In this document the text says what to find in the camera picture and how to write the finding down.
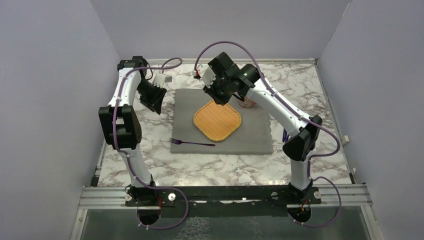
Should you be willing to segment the pink patterned cup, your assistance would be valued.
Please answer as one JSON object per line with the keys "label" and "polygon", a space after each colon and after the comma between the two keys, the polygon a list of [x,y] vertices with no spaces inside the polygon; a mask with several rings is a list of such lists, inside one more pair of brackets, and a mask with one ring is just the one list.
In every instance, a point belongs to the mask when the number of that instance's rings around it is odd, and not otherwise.
{"label": "pink patterned cup", "polygon": [[238,100],[238,104],[245,109],[254,108],[257,105],[255,101],[249,99],[248,97],[244,97],[241,100]]}

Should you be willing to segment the woven yellow wicker tray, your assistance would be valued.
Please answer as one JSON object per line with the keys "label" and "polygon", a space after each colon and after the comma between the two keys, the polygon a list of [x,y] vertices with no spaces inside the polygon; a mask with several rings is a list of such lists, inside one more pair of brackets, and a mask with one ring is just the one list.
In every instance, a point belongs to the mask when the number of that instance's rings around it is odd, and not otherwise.
{"label": "woven yellow wicker tray", "polygon": [[193,123],[207,139],[222,142],[241,126],[242,117],[229,104],[211,100],[194,114]]}

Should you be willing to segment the purple iridescent fork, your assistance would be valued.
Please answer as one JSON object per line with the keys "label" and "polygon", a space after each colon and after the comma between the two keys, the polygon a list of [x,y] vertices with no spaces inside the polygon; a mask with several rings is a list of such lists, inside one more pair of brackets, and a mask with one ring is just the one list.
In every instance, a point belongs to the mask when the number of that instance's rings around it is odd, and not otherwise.
{"label": "purple iridescent fork", "polygon": [[182,144],[190,144],[190,145],[200,145],[200,146],[207,146],[207,147],[215,147],[216,145],[213,143],[200,143],[200,142],[190,142],[190,141],[182,141],[180,139],[176,138],[169,138],[169,142],[175,145],[182,145]]}

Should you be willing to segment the grey scalloped cloth placemat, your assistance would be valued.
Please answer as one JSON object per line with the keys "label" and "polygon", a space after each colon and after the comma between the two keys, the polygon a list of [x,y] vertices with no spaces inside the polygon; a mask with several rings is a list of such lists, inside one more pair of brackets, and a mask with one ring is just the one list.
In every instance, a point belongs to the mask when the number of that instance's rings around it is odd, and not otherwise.
{"label": "grey scalloped cloth placemat", "polygon": [[212,141],[195,126],[194,115],[212,100],[201,89],[180,88],[175,91],[171,137],[195,144],[171,144],[172,154],[270,155],[274,152],[268,112],[258,105],[243,108],[235,97],[230,99],[229,105],[240,114],[240,127],[227,139],[216,142],[215,146],[199,145],[211,144]]}

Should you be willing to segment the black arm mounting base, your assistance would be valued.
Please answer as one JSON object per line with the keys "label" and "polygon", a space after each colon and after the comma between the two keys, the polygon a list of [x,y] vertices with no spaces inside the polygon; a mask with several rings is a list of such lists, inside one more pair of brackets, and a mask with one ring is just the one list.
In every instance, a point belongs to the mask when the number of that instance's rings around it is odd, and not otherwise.
{"label": "black arm mounting base", "polygon": [[252,186],[176,186],[157,190],[130,187],[125,191],[125,206],[141,216],[163,218],[286,217],[288,208],[321,204],[315,197],[317,187],[298,193],[290,185]]}

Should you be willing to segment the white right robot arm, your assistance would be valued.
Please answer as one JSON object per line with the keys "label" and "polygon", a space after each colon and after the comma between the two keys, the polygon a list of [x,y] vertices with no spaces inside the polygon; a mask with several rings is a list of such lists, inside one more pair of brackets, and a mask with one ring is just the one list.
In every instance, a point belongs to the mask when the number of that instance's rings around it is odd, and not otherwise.
{"label": "white right robot arm", "polygon": [[290,159],[291,179],[289,199],[300,204],[309,196],[312,186],[307,157],[315,148],[322,119],[297,109],[276,91],[264,77],[257,63],[240,68],[222,52],[206,66],[194,66],[194,75],[204,83],[203,91],[218,105],[227,104],[232,97],[256,102],[277,120],[289,135],[283,152]]}

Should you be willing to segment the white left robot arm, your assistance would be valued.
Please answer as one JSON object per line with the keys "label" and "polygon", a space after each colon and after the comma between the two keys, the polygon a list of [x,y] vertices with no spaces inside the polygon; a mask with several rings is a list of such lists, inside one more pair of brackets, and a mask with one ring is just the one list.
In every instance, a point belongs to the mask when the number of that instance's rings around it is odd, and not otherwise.
{"label": "white left robot arm", "polygon": [[152,174],[146,167],[140,149],[142,127],[134,110],[136,94],[140,102],[154,113],[161,114],[162,103],[167,90],[163,87],[167,76],[153,74],[153,81],[146,77],[150,69],[142,56],[121,60],[117,65],[118,82],[111,100],[98,110],[98,116],[105,141],[124,160],[132,188],[141,188],[138,199],[144,205],[152,205],[157,200],[157,191]]}

